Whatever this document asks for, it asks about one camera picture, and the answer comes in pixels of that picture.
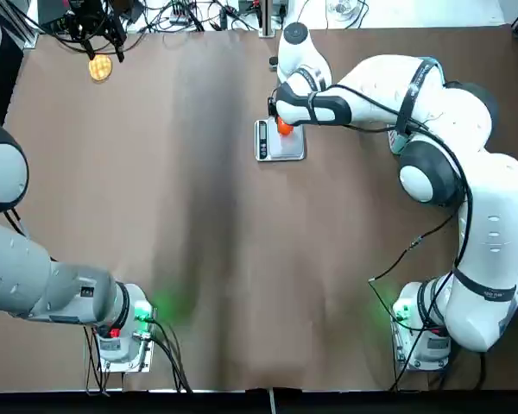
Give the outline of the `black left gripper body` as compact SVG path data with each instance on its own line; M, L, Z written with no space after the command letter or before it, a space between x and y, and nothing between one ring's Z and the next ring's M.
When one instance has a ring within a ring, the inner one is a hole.
M73 0L71 1L71 18L74 27L101 27L111 21L109 1Z

